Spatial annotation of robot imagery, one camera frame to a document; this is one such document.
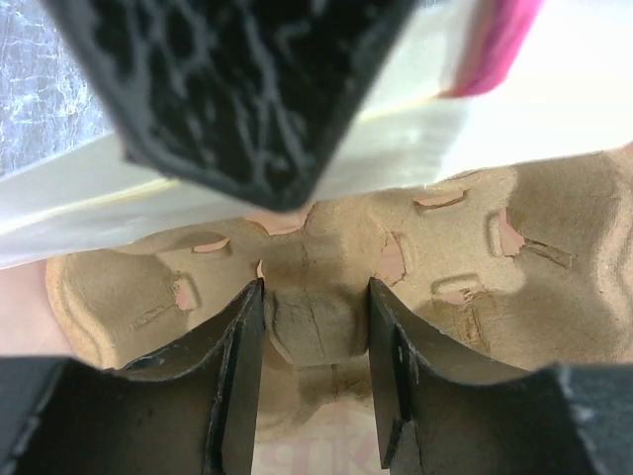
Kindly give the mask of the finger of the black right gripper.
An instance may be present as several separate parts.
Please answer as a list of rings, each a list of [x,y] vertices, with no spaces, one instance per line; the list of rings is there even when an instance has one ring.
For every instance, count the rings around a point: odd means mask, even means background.
[[[129,161],[302,207],[413,1],[48,1]]]

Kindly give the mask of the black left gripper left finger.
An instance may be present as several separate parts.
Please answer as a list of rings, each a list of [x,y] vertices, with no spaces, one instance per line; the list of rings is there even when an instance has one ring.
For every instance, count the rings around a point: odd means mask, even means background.
[[[263,343],[255,279],[218,314],[122,369],[146,392],[141,473],[250,473]]]

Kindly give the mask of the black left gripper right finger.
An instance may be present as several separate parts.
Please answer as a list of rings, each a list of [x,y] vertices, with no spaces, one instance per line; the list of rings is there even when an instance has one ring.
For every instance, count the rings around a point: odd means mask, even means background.
[[[460,343],[369,282],[379,459],[388,470],[535,470],[526,371]]]

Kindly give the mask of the brown pulp cup carrier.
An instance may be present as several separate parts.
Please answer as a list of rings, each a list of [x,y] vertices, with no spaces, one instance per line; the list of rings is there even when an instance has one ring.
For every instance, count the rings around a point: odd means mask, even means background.
[[[469,172],[424,190],[318,202],[52,258],[45,286],[75,353],[121,367],[265,281],[256,436],[327,403],[369,404],[365,290],[494,359],[632,358],[632,150]]]

